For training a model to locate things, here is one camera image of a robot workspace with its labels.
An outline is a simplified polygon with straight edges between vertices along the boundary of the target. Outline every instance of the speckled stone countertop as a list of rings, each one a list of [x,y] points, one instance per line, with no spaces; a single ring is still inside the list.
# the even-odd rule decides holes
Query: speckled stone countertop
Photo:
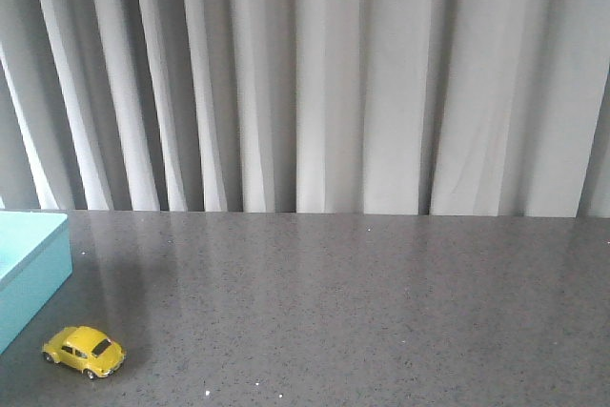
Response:
[[[610,221],[71,212],[0,405],[608,406]],[[45,363],[67,325],[125,365]]]

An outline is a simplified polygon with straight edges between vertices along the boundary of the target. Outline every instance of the sheer curtain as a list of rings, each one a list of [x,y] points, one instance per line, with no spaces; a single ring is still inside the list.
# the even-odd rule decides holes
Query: sheer curtain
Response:
[[[610,215],[610,0],[0,0],[0,207]]]

